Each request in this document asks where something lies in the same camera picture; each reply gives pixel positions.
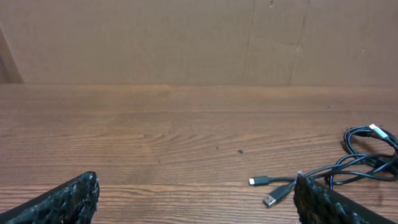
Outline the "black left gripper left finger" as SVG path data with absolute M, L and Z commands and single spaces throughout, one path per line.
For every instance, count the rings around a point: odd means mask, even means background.
M 98 208 L 99 179 L 88 171 L 1 214 L 1 223 L 90 224 Z

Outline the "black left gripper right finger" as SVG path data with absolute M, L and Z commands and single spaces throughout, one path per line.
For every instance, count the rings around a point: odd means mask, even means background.
M 395 224 L 302 175 L 296 179 L 294 204 L 302 224 Z

